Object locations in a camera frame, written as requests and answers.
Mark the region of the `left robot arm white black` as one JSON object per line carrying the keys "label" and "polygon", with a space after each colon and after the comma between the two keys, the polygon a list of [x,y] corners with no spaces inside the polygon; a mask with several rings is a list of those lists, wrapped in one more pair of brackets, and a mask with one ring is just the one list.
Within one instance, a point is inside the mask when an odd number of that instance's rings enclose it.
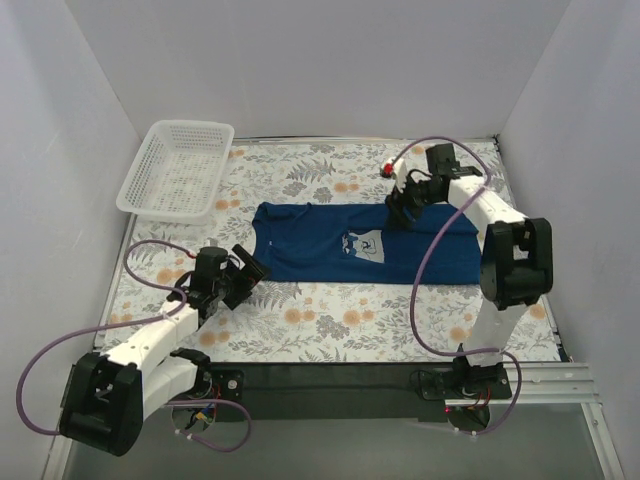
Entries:
{"label": "left robot arm white black", "polygon": [[173,286],[159,319],[104,353],[88,353],[72,367],[61,405],[62,436],[114,456],[127,453],[144,421],[177,402],[212,420],[222,405],[249,413],[229,393],[229,380],[210,358],[180,343],[216,312],[246,301],[270,270],[241,245],[203,247],[192,270]]}

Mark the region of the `blue t shirt cartoon print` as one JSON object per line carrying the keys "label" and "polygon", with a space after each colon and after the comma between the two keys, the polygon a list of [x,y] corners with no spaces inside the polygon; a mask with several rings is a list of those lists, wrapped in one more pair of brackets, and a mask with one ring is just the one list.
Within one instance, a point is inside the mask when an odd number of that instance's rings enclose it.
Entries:
{"label": "blue t shirt cartoon print", "polygon": [[276,282],[413,283],[453,207],[427,207],[409,230],[388,224],[382,204],[259,205],[254,257]]}

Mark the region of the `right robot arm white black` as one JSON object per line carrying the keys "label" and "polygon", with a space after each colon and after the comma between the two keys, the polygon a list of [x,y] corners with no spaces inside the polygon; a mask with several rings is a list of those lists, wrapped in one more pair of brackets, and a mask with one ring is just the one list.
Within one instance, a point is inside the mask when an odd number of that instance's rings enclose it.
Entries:
{"label": "right robot arm white black", "polygon": [[544,218],[525,216],[491,191],[491,172],[482,160],[462,165],[455,156],[459,142],[434,142],[426,151],[424,180],[413,179],[401,155],[382,164],[381,176],[394,181],[385,204],[391,220],[404,228],[411,227],[427,206],[446,203],[455,209],[429,245],[417,280],[454,221],[469,220],[482,236],[478,244],[483,299],[471,338],[446,355],[451,364],[418,373],[421,394],[426,399],[513,398],[516,393],[508,385],[503,363],[509,356],[506,346],[527,308],[552,288],[552,227]]}

